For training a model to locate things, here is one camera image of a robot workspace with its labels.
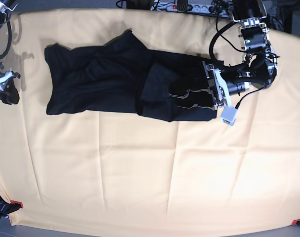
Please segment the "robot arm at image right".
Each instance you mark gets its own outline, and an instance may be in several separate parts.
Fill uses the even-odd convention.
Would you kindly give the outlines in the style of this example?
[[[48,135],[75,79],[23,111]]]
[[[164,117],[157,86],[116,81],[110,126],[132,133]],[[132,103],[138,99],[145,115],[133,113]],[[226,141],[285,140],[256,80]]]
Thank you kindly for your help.
[[[209,45],[209,57],[201,59],[202,74],[187,76],[169,87],[169,95],[175,105],[182,109],[206,108],[236,112],[241,103],[232,105],[230,96],[246,91],[248,85],[258,85],[260,90],[271,86],[278,74],[278,55],[269,40],[263,18],[267,16],[260,0],[214,0],[209,8],[217,18],[226,12],[232,21],[216,34]],[[243,53],[241,64],[226,66],[216,58],[214,46],[227,30],[239,24],[239,37]]]

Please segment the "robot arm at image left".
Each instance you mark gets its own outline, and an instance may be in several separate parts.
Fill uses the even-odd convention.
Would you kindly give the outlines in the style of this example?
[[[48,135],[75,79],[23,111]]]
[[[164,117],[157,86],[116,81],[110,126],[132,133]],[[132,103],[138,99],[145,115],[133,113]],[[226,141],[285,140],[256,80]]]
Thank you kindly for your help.
[[[15,0],[0,0],[0,31],[3,26],[7,27],[7,45],[2,54],[0,54],[0,100],[4,104],[17,105],[20,97],[14,81],[21,75],[14,71],[5,71],[1,60],[7,56],[12,44],[11,14],[17,7]],[[0,41],[4,41],[4,36],[0,36]]]

